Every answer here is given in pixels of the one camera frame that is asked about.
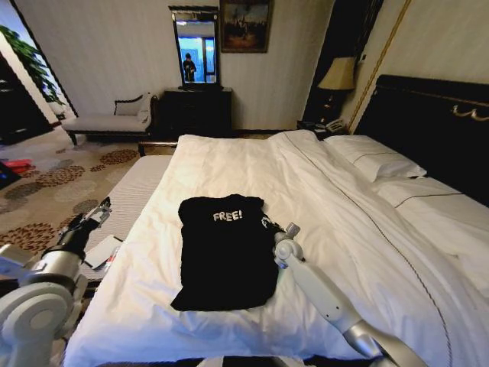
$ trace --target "black headboard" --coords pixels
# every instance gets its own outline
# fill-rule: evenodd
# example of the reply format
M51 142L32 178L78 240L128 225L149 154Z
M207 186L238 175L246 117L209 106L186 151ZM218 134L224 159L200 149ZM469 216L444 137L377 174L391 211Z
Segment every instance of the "black headboard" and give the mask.
M355 134L489 206L489 85L379 76Z

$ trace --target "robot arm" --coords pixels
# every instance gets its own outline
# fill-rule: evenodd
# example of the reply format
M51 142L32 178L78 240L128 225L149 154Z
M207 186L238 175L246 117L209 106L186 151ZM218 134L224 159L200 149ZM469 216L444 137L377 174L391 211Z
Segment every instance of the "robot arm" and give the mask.
M49 365L53 341L74 327L82 308L87 280L79 266L89 234L109 214L107 197L88 216L77 216L63 229L57 245L40 261L11 245L0 248L0 274L17 278L20 285L0 299L0 365Z
M353 304L321 269L303 260L303 250L293 241L300 228L291 223L286 232L275 234L275 262L289 268L293 278L321 316L330 322L363 356L374 364L422 367L426 364L402 340L386 334L363 320Z

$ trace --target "white pillow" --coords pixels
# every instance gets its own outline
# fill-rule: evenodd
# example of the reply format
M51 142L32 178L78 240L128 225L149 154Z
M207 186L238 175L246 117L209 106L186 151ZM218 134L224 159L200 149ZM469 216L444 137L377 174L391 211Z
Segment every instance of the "white pillow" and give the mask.
M141 106L138 110L137 116L138 116L138 121L141 124L144 123L150 123L151 122L151 98L153 96L151 93L146 93L144 95L144 98L142 100Z
M143 102L143 94L139 97L129 100L118 100L115 101L115 111L116 116L136 116L138 111L141 109L141 103Z
M377 193L489 297L489 208L432 178L385 182Z
M418 177L426 171L385 145L364 135L336 135L325 142L356 166L370 182L378 177Z

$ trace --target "picture frame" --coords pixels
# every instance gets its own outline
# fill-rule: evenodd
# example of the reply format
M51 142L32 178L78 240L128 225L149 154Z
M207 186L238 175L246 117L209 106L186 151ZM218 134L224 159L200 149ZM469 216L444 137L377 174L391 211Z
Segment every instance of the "picture frame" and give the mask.
M266 53L273 0L220 0L221 52Z

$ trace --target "beige wallpaper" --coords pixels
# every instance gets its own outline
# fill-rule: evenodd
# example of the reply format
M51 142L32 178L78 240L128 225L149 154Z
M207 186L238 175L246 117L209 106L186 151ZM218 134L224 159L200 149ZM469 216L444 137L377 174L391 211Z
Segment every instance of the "beige wallpaper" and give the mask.
M385 0L365 48L367 59L357 75L357 89L345 103L348 121L403 1ZM489 83L489 1L412 0L381 64L381 74ZM354 120L358 123L374 85Z
M218 0L15 0L80 115L110 114L115 99L179 86L168 5ZM267 54L223 54L236 128L294 128L333 0L277 0Z

